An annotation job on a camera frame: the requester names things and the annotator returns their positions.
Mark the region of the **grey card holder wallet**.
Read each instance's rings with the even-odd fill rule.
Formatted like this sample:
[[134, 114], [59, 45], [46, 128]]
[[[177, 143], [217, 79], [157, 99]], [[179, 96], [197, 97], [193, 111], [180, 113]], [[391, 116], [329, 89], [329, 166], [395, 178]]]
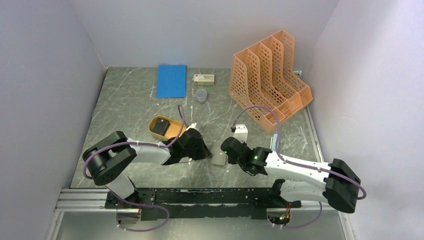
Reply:
[[227, 163], [227, 155], [221, 150], [221, 142], [214, 141], [211, 148], [212, 157], [210, 163], [215, 166], [223, 167]]

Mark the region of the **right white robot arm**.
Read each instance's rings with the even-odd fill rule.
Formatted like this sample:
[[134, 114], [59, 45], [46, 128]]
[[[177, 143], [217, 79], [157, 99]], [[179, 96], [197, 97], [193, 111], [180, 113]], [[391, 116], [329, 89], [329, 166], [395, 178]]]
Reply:
[[353, 214], [360, 199], [361, 180], [341, 159], [328, 162], [311, 162], [281, 155], [269, 148], [250, 149], [234, 137], [220, 146], [229, 164], [239, 167], [251, 176], [273, 175], [285, 177], [279, 188], [270, 193], [275, 207], [296, 201], [327, 203], [333, 209]]

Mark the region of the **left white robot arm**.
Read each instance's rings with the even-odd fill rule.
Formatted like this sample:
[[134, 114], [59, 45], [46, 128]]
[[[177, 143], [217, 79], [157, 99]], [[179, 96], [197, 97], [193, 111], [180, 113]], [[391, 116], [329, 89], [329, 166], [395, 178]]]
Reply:
[[139, 200], [136, 187], [124, 170], [131, 163], [174, 165], [188, 158], [193, 161], [212, 156], [200, 132], [189, 128], [179, 137], [153, 143], [128, 138], [122, 131], [115, 131], [88, 148], [83, 154], [83, 174], [97, 186], [105, 186], [118, 195], [118, 201], [126, 208], [134, 207]]

